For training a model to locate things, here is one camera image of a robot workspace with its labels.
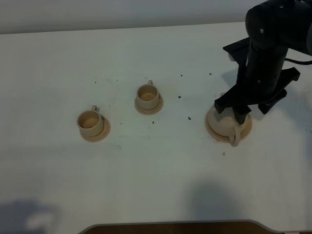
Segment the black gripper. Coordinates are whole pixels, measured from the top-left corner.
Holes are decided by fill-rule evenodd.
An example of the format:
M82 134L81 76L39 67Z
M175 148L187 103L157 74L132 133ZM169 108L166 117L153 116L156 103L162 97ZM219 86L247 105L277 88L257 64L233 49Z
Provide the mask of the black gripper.
M219 114L234 108L239 125L259 104L266 114L279 101L289 84L282 79L282 67L289 49L312 54L312 2L310 0L268 0L251 8L245 18L248 52L239 64L236 85L214 101Z

